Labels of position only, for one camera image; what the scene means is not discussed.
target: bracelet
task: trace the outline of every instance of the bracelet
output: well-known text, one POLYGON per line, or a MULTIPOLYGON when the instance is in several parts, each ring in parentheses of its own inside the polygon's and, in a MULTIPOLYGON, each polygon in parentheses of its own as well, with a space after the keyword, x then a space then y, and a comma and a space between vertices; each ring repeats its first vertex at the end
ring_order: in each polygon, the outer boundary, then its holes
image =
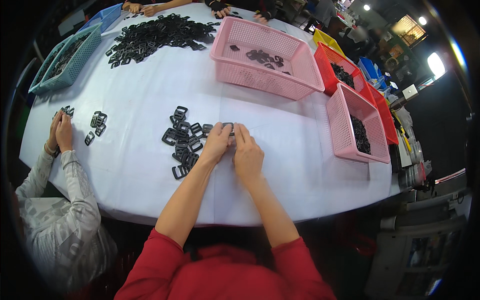
POLYGON ((53 151, 52 149, 50 149, 50 147, 48 146, 48 143, 47 143, 47 142, 45 142, 45 147, 47 147, 47 150, 50 152, 50 154, 54 154, 55 151, 53 151))

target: red shirt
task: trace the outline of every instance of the red shirt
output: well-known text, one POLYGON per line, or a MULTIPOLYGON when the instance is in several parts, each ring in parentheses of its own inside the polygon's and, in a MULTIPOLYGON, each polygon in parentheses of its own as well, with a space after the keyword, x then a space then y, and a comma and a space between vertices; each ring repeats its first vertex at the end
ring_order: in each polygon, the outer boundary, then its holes
POLYGON ((302 238, 272 248, 277 272, 253 253, 228 245, 198 251, 199 260, 152 230, 115 299, 336 299, 302 238))

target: hand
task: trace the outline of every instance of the hand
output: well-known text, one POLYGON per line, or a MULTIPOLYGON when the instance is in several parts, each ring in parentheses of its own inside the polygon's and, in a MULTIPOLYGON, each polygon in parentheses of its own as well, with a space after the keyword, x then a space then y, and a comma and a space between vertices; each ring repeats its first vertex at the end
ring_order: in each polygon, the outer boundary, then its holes
POLYGON ((227 124, 223 129, 221 122, 215 124, 208 134, 207 141, 199 160, 204 160, 207 163, 216 165, 222 158, 226 149, 233 143, 233 138, 229 136, 231 130, 232 125, 230 124, 227 124))
POLYGON ((212 9, 212 15, 216 14, 220 18, 228 16, 230 14, 230 10, 232 9, 230 6, 227 6, 225 3, 221 3, 216 0, 211 2, 209 6, 212 9))
POLYGON ((51 149, 51 150, 54 150, 55 151, 55 148, 57 148, 57 137, 55 136, 55 131, 57 130, 57 125, 58 123, 60 122, 61 120, 61 117, 64 115, 65 113, 63 112, 63 110, 59 110, 57 112, 57 114, 55 115, 55 117, 53 117, 53 120, 52 120, 52 124, 50 125, 50 136, 48 137, 48 140, 47 140, 47 146, 51 149))
POLYGON ((235 141, 237 151, 233 157, 235 172, 242 183, 248 188, 251 183, 257 182, 262 177, 262 164, 264 152, 250 136, 248 129, 243 124, 235 123, 235 141))
POLYGON ((151 17, 158 12, 157 9, 157 5, 150 5, 143 7, 140 12, 143 12, 145 14, 145 17, 151 17))
POLYGON ((60 152, 67 150, 73 150, 72 148, 72 123, 70 122, 70 116, 63 114, 61 121, 57 124, 55 130, 55 136, 60 147, 60 152))
POLYGON ((269 12, 259 12, 258 14, 253 15, 253 17, 263 25, 267 25, 268 20, 272 18, 269 12))
POLYGON ((141 9, 143 9, 144 6, 139 4, 139 3, 130 3, 130 6, 128 8, 128 11, 131 13, 139 13, 141 9))

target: black glove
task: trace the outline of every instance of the black glove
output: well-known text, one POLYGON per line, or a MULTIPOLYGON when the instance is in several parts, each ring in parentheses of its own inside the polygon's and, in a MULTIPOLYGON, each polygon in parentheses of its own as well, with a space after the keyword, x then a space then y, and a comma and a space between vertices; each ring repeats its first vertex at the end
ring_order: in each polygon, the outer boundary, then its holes
POLYGON ((272 15, 269 12, 259 12, 257 15, 262 16, 263 18, 270 20, 272 18, 272 15))
POLYGON ((219 12, 221 11, 222 9, 224 8, 227 8, 228 6, 225 4, 225 3, 221 3, 221 2, 218 2, 218 1, 213 1, 209 7, 214 11, 214 12, 219 12))

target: white table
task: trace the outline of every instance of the white table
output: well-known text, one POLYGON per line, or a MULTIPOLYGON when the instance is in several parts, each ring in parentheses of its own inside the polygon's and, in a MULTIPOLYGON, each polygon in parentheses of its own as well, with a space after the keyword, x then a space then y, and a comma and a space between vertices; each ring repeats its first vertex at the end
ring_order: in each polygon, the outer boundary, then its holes
MULTIPOLYGON (((252 19, 252 12, 240 9, 252 19)), ((192 3, 168 11, 191 20, 217 22, 209 8, 192 3)), ((362 163, 333 155, 325 102, 314 93, 293 101, 263 91, 215 80, 209 50, 163 47, 138 64, 110 69, 105 52, 121 28, 145 20, 124 20, 127 12, 102 34, 102 42, 82 68, 75 83, 37 97, 28 117, 20 159, 31 167, 48 138, 51 117, 61 107, 75 107, 73 147, 84 167, 104 216, 154 224, 181 180, 171 168, 174 148, 161 141, 169 116, 178 105, 189 109, 191 124, 242 122, 265 152, 263 171, 294 221, 327 216, 372 204, 389 195, 391 166, 362 163), (96 110, 108 115, 107 128, 87 147, 86 134, 96 110)), ((308 41, 312 36, 278 20, 270 26, 308 41)), ((237 183, 231 158, 211 175, 197 225, 259 225, 260 218, 245 190, 237 183)), ((66 182, 55 159, 49 180, 66 196, 66 182)))

